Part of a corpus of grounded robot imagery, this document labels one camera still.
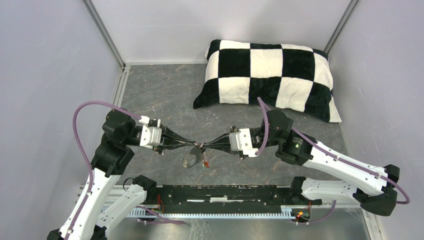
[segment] enclosure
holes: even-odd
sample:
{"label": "enclosure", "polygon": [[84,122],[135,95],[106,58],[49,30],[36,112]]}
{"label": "enclosure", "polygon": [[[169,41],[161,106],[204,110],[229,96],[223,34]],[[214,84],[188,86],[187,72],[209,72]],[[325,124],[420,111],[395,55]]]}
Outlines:
{"label": "enclosure", "polygon": [[[424,87],[421,1],[365,0],[65,0],[1,4],[1,239],[46,239],[75,207],[87,169],[75,143],[74,110],[99,100],[161,119],[203,143],[231,126],[261,125],[260,107],[214,104],[193,109],[213,40],[307,46],[328,54],[331,96],[341,123],[292,109],[293,126],[331,149],[374,166],[400,168],[411,198],[390,216],[339,203],[326,220],[185,219],[186,226],[144,226],[125,218],[108,239],[421,239],[423,169],[420,119]],[[110,109],[84,108],[78,132],[95,154]],[[158,185],[278,185],[296,176],[337,180],[286,164],[268,147],[240,160],[207,149],[209,167],[187,169],[190,147],[135,156],[116,184],[144,175]],[[403,201],[402,194],[398,200]],[[314,218],[329,204],[313,207]]]}

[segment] white wall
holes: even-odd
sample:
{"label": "white wall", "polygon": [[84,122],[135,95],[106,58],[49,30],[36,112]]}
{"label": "white wall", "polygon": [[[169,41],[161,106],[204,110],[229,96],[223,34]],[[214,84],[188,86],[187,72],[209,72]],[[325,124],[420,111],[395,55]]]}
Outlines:
{"label": "white wall", "polygon": [[347,148],[362,161],[400,167],[411,197],[380,218],[388,240],[424,236],[422,9],[423,1],[360,1],[330,52]]}
{"label": "white wall", "polygon": [[[120,68],[81,0],[0,3],[0,239],[46,239],[71,213],[87,172],[75,108],[112,100]],[[81,111],[89,158],[104,107]]]}
{"label": "white wall", "polygon": [[127,63],[205,61],[214,39],[324,49],[349,0],[93,0]]}

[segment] black square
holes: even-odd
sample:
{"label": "black square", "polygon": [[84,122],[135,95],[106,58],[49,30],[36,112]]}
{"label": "black square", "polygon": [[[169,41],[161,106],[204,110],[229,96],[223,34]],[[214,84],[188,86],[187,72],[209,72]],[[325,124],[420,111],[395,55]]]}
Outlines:
{"label": "black square", "polygon": [[280,90],[281,77],[250,78],[249,104],[258,104],[260,97],[266,104],[275,106]]}
{"label": "black square", "polygon": [[282,49],[281,44],[260,44],[260,43],[251,43],[250,49]]}
{"label": "black square", "polygon": [[219,50],[218,78],[250,77],[250,49]]}
{"label": "black square", "polygon": [[324,51],[315,48],[312,48],[312,50],[314,53],[323,56],[325,59],[327,59],[327,61],[329,60],[329,56]]}
{"label": "black square", "polygon": [[313,81],[315,77],[314,53],[299,49],[283,49],[282,76]]}
{"label": "black square", "polygon": [[330,88],[314,82],[306,100],[304,112],[328,123],[330,121],[330,101]]}
{"label": "black square", "polygon": [[204,83],[201,93],[193,102],[193,109],[220,103],[220,86],[218,82],[218,78],[213,78]]}
{"label": "black square", "polygon": [[207,60],[209,61],[209,58],[213,53],[220,50],[221,40],[213,40],[210,42],[209,50],[207,51]]}

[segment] black and white checkered pillow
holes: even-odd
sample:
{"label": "black and white checkered pillow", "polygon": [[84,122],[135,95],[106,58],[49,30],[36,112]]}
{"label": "black and white checkered pillow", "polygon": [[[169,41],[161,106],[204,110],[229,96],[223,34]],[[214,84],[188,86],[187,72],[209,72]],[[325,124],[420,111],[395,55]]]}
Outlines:
{"label": "black and white checkered pillow", "polygon": [[203,90],[193,108],[257,104],[257,97],[277,108],[308,113],[340,123],[334,105],[333,77],[321,50],[292,44],[213,40]]}

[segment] black plastic housing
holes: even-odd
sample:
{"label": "black plastic housing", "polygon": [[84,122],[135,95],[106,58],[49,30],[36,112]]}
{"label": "black plastic housing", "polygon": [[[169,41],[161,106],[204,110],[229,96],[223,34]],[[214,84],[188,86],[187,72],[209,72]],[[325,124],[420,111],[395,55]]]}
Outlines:
{"label": "black plastic housing", "polygon": [[147,191],[146,201],[152,201],[156,198],[156,182],[152,179],[143,175],[139,175],[132,180],[132,184],[137,184]]}
{"label": "black plastic housing", "polygon": [[134,152],[131,148],[118,142],[106,140],[95,150],[91,167],[92,169],[102,170],[106,177],[122,175],[133,157]]}
{"label": "black plastic housing", "polygon": [[[387,165],[384,167],[387,177],[393,182],[397,183],[399,180],[400,169],[395,165]],[[358,188],[353,197],[360,202],[361,208],[370,213],[388,217],[392,214],[396,207],[398,199],[398,192],[395,191],[394,186],[387,183],[386,187],[381,189],[382,194],[370,196]]]}
{"label": "black plastic housing", "polygon": [[[306,135],[310,140],[316,142],[315,138]],[[306,161],[312,159],[311,151],[313,146],[305,141],[296,132],[291,131],[285,142],[278,143],[278,150],[275,153],[277,158],[290,165],[302,166]]]}
{"label": "black plastic housing", "polygon": [[109,139],[122,143],[131,135],[135,126],[136,121],[130,116],[113,109],[106,115],[106,121],[101,128]]}
{"label": "black plastic housing", "polygon": [[[288,118],[281,110],[270,110],[266,113],[268,117],[268,138],[270,146],[278,144],[278,139],[287,139],[292,130],[293,120]],[[265,121],[260,126],[262,136],[265,134]]]}
{"label": "black plastic housing", "polygon": [[[50,231],[47,235],[47,240],[64,240],[64,238],[61,237],[62,233],[59,230],[60,229]],[[95,225],[94,232],[90,240],[107,240],[106,227],[99,227]]]}

